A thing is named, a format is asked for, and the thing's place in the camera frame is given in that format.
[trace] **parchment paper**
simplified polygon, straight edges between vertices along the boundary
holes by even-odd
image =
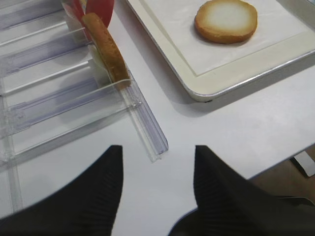
[[[258,28],[240,44],[221,45],[204,40],[194,28],[198,9],[207,0],[142,0],[155,14],[175,47],[196,75],[262,50],[307,30],[276,0],[246,0],[258,11]]]

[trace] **biscuit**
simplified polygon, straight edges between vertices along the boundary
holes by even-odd
[[[95,13],[86,14],[82,20],[113,82],[129,79],[125,61],[103,21]]]
[[[241,0],[212,0],[200,7],[194,24],[212,42],[239,43],[255,33],[258,13],[255,7]]]

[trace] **white table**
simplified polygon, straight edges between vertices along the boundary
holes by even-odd
[[[111,144],[120,144],[125,181],[113,235],[163,236],[196,206],[194,145],[208,145],[251,178],[315,143],[315,66],[251,95],[280,80],[281,73],[214,102],[195,103],[122,0],[116,2],[110,31],[168,139],[169,151],[152,164],[139,139],[122,135],[135,134],[130,120],[122,119],[19,166],[25,207],[74,179]]]

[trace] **white tray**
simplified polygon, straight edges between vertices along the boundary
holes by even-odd
[[[164,55],[184,88],[193,99],[200,102],[211,101],[228,91],[262,78],[267,73],[280,69],[315,52],[315,32],[307,28],[305,32],[280,43],[201,75],[196,75],[182,57],[181,52],[169,39],[166,29],[159,23],[159,20],[147,6],[145,0],[127,0],[127,2]],[[302,16],[303,19],[313,19],[315,16],[315,7],[306,0],[288,0],[285,3],[288,4],[288,9],[295,5],[298,5],[300,10],[307,9],[306,13],[309,16],[304,15]]]

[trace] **round cookie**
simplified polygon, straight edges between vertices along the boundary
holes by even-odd
[[[258,13],[241,0],[212,0],[203,4],[195,17],[197,31],[216,43],[239,43],[256,31]]]

